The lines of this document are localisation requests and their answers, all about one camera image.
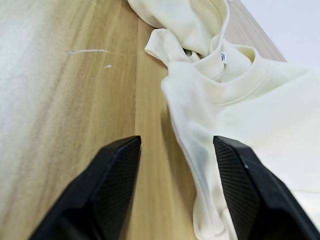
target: wood grain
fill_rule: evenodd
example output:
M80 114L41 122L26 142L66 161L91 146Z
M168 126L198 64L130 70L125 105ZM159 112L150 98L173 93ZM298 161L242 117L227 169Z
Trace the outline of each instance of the wood grain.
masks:
M283 60L237 3L226 37ZM196 239L195 186L161 91L167 70L144 53L151 31L126 0L0 2L1 240L27 239L100 147L135 134L124 238Z
M240 0L228 3L230 20L225 38L233 44L248 45L258 49L263 58L285 62L285 58L243 3Z

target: clothing tag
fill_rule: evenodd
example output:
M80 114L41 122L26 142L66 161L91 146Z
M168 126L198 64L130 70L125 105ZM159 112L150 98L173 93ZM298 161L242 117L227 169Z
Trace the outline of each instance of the clothing tag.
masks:
M226 52L225 51L222 51L221 52L221 61L224 63L224 64L227 64L228 61L227 61L227 55L226 55Z

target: wooden table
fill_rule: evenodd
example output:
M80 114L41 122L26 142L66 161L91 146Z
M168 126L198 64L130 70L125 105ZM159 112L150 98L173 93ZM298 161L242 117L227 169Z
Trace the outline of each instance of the wooden table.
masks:
M226 37L283 60L234 0ZM161 91L152 27L126 0L0 1L0 239L27 239L100 147L141 135L126 240L194 240L196 191Z

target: white sweatshirt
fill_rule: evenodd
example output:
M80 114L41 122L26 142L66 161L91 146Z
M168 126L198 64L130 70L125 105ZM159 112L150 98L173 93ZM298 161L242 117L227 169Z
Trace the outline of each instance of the white sweatshirt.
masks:
M184 36L175 31L176 26L171 30L179 37L168 29L157 29L145 48L168 67L162 90L197 189L195 234L200 240L236 239L222 191L214 135L250 146L320 229L320 208L314 204L320 203L320 81L306 69L263 59L254 48L223 40L229 11L222 3L225 1L215 0L211 6L222 21L207 57L200 59L194 52L186 55L180 40ZM166 18L165 12L158 13L159 22ZM228 59L225 66L221 51Z

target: ribbed neckline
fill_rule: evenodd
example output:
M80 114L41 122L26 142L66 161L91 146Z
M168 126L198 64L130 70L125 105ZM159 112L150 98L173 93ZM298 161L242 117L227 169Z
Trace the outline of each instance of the ribbed neckline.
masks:
M168 64L169 75L182 79L188 78L200 86L206 95L207 101L211 104L232 104L254 91L266 79L269 71L268 62L260 56L255 48L243 45L233 45L232 47L247 56L252 65L244 74L229 82L217 82L215 77L212 79L199 71L199 65L196 67L193 63L181 61L173 61ZM216 63L212 59L202 61L202 64L200 65L202 70L216 67ZM220 74L219 71L214 71L214 73L216 77Z

